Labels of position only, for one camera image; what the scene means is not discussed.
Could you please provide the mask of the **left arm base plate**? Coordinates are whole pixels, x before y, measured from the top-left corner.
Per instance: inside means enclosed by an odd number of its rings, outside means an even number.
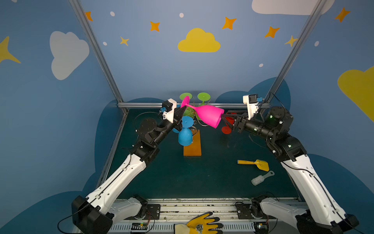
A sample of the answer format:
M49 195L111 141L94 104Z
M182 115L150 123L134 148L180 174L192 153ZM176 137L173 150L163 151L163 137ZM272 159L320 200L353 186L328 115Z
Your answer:
M129 217L127 220L148 220L160 218L161 205L160 204L148 204L147 207L142 206L139 213L136 216Z

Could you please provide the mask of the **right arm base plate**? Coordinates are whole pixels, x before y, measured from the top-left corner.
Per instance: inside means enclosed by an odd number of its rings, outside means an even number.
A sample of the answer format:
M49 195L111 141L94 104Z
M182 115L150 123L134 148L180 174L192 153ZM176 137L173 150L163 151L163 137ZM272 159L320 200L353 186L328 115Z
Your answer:
M234 206L238 219L276 219L273 216L266 215L257 203L236 202Z

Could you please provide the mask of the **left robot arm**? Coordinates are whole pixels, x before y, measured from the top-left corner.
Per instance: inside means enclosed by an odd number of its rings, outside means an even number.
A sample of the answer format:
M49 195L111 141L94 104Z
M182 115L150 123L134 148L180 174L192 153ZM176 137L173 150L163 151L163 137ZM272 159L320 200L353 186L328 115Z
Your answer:
M136 195L115 204L130 182L155 159L159 144L173 130L182 129L185 108L177 107L169 118L159 123L144 119L137 129L138 139L119 168L86 197L72 202L72 221L84 234L106 234L111 227L127 218L146 216L147 201Z

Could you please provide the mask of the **pink wine glass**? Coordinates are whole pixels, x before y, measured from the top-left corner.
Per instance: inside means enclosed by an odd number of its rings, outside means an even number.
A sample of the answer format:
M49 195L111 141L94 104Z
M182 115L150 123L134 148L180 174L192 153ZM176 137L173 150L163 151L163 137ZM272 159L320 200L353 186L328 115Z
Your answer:
M190 107L196 111L201 120L213 128L217 128L221 121L221 115L224 114L224 109L215 107L212 105L204 105L200 107L194 107L190 105L189 97L185 97L182 100L181 107Z

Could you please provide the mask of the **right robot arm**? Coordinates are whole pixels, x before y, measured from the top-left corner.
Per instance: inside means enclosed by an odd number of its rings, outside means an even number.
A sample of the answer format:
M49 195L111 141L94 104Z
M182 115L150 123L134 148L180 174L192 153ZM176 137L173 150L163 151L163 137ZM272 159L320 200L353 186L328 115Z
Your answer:
M221 116L231 130L248 131L265 140L268 149L287 171L308 208L296 209L264 197L257 209L296 228L301 234L343 234L359 225L341 208L313 168L301 142L289 134L293 116L283 106L271 107L262 120L244 111Z

